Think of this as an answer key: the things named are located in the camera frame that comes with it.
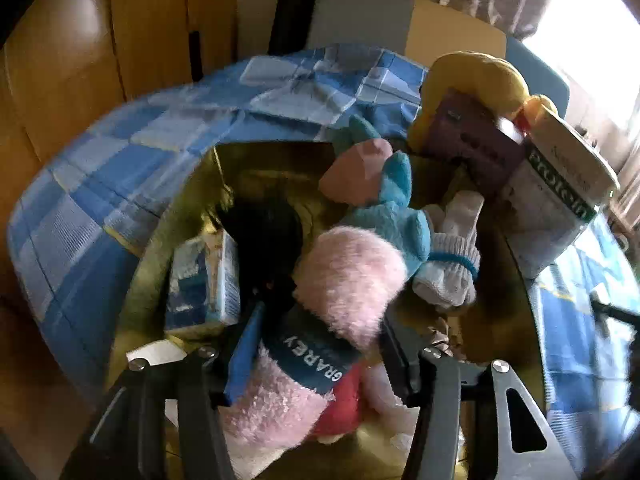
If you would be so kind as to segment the blue tissue pack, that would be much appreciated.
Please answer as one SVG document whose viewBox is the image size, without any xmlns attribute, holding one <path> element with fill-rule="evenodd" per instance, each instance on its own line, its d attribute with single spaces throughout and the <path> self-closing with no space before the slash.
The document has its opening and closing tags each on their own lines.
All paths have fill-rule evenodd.
<svg viewBox="0 0 640 480">
<path fill-rule="evenodd" d="M 239 322 L 241 298 L 234 239 L 224 229 L 203 232 L 172 256 L 165 333 L 198 340 Z"/>
</svg>

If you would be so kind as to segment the gold tray box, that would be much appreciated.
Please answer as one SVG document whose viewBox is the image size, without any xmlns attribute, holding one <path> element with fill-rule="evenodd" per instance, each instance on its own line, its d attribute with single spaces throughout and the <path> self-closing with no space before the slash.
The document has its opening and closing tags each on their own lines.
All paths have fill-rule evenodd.
<svg viewBox="0 0 640 480">
<path fill-rule="evenodd" d="M 303 249 L 299 263 L 323 232 L 340 223 L 349 206 L 334 203 L 319 191 L 319 181 L 333 156 L 326 144 L 228 144 L 211 151 L 186 180 L 163 214 L 151 237 L 127 292 L 115 332 L 108 371 L 118 374 L 126 353 L 165 335 L 165 278 L 177 246 L 204 226 L 203 210 L 220 195 L 229 181 L 236 194 L 285 198 L 299 214 Z M 476 362 L 505 358 L 523 374 L 535 398 L 542 395 L 541 357 L 529 310 L 525 286 L 501 233 L 488 222 L 480 225 L 483 274 L 476 300 L 451 314 L 404 290 L 390 307 L 401 322 L 427 340 L 436 318 L 459 319 L 466 357 Z M 360 361 L 382 363 L 378 348 L 371 347 Z M 397 479 L 407 460 L 388 444 L 378 414 L 362 392 L 362 419 L 358 428 L 332 443 L 310 436 L 284 452 L 256 478 L 265 479 Z"/>
</svg>

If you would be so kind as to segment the white towel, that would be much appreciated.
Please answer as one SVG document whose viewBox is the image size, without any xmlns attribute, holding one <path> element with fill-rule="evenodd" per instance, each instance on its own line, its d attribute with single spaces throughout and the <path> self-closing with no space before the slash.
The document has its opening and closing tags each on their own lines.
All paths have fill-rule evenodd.
<svg viewBox="0 0 640 480">
<path fill-rule="evenodd" d="M 152 366 L 182 361 L 186 352 L 172 340 L 162 339 L 145 344 L 126 353 L 128 363 L 136 359 L 145 359 Z M 165 416 L 176 427 L 179 427 L 178 401 L 165 401 Z"/>
</svg>

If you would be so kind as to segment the blue checked bedsheet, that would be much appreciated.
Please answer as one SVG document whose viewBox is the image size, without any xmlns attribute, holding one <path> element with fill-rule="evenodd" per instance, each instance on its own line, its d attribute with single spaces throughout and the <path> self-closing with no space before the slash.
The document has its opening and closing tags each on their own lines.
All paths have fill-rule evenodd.
<svg viewBox="0 0 640 480">
<path fill-rule="evenodd" d="M 402 139 L 425 74 L 397 53 L 353 44 L 258 55 L 112 110 L 64 148 L 17 200 L 6 235 L 42 336 L 80 394 L 100 395 L 140 252 L 213 145 L 321 140 L 352 115 Z M 548 421 L 577 472 L 599 466 L 639 426 L 627 402 L 631 331 L 597 326 L 596 287 L 638 310 L 634 271 L 601 216 L 528 293 Z"/>
</svg>

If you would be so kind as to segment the white protein powder can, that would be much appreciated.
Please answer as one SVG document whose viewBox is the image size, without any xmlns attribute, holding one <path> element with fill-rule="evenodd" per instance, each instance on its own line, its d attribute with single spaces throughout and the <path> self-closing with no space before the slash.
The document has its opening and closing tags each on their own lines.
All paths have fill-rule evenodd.
<svg viewBox="0 0 640 480">
<path fill-rule="evenodd" d="M 524 148 L 499 206 L 518 268 L 532 280 L 585 231 L 620 184 L 608 162 L 548 108 L 528 130 Z"/>
</svg>

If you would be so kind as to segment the teal plush toy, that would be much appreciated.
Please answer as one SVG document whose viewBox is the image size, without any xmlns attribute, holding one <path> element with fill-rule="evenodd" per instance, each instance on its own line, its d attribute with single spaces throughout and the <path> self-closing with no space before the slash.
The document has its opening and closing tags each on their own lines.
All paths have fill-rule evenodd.
<svg viewBox="0 0 640 480">
<path fill-rule="evenodd" d="M 412 278 L 430 255 L 432 227 L 424 211 L 410 206 L 409 156 L 358 115 L 332 131 L 332 143 L 335 160 L 320 178 L 319 191 L 349 206 L 346 226 L 373 231 L 397 248 Z"/>
</svg>

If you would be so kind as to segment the white sock with blue band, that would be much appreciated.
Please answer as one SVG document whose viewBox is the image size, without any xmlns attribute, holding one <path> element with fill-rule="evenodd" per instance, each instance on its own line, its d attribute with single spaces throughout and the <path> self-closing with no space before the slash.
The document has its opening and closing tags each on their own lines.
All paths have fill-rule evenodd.
<svg viewBox="0 0 640 480">
<path fill-rule="evenodd" d="M 476 225 L 484 203 L 480 193 L 459 191 L 445 208 L 435 204 L 423 208 L 433 228 L 431 251 L 414 274 L 412 289 L 447 314 L 476 299 L 475 281 L 480 272 Z"/>
</svg>

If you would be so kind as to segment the brown purple box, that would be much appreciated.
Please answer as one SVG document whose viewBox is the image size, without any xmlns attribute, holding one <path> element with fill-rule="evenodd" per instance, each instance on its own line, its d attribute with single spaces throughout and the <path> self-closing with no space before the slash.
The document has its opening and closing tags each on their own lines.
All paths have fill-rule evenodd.
<svg viewBox="0 0 640 480">
<path fill-rule="evenodd" d="M 524 136 L 513 122 L 457 90 L 440 101 L 424 151 L 461 164 L 485 196 L 498 194 L 525 157 Z"/>
</svg>

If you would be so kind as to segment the grey yellow blue headboard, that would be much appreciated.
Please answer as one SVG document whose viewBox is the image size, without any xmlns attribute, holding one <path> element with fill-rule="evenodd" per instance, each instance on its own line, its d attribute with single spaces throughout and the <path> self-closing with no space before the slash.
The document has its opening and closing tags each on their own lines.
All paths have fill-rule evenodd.
<svg viewBox="0 0 640 480">
<path fill-rule="evenodd" d="M 306 46 L 329 44 L 380 47 L 425 67 L 449 52 L 482 52 L 511 63 L 561 116 L 570 100 L 565 80 L 520 40 L 431 0 L 316 0 Z"/>
</svg>

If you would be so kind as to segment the black rolled mat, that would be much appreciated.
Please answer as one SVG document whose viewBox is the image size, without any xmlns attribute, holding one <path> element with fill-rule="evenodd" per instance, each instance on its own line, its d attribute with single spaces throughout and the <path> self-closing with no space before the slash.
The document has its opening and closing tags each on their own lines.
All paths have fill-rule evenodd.
<svg viewBox="0 0 640 480">
<path fill-rule="evenodd" d="M 303 50 L 317 0 L 277 0 L 267 53 L 281 56 Z"/>
</svg>

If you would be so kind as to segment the wooden wardrobe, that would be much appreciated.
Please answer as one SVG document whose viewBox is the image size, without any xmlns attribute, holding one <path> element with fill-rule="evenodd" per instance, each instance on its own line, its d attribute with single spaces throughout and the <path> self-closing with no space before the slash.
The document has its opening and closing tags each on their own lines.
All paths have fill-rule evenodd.
<svg viewBox="0 0 640 480">
<path fill-rule="evenodd" d="M 55 361 L 101 393 L 142 252 L 212 143 L 186 107 L 227 66 L 236 0 L 36 0 L 1 51 L 21 131 L 2 167 L 37 167 L 6 226 L 18 282 Z"/>
</svg>

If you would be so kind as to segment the yellow giraffe plush toy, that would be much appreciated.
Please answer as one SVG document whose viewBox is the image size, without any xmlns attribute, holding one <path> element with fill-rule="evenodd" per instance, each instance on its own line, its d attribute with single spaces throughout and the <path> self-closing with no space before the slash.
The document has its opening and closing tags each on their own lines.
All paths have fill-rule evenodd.
<svg viewBox="0 0 640 480">
<path fill-rule="evenodd" d="M 414 152 L 426 148 L 428 130 L 450 91 L 465 94 L 496 117 L 523 115 L 530 126 L 538 122 L 542 112 L 559 115 L 548 96 L 529 93 L 524 77 L 510 62 L 486 53 L 450 52 L 436 58 L 422 82 L 421 109 L 408 132 L 409 148 Z"/>
</svg>

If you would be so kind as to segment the red knit item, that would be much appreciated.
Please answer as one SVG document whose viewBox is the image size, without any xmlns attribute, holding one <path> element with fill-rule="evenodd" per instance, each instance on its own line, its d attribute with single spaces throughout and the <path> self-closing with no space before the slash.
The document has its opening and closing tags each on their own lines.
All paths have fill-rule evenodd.
<svg viewBox="0 0 640 480">
<path fill-rule="evenodd" d="M 334 387 L 333 399 L 311 430 L 312 438 L 332 443 L 358 428 L 362 419 L 361 372 L 362 366 L 356 364 Z"/>
</svg>

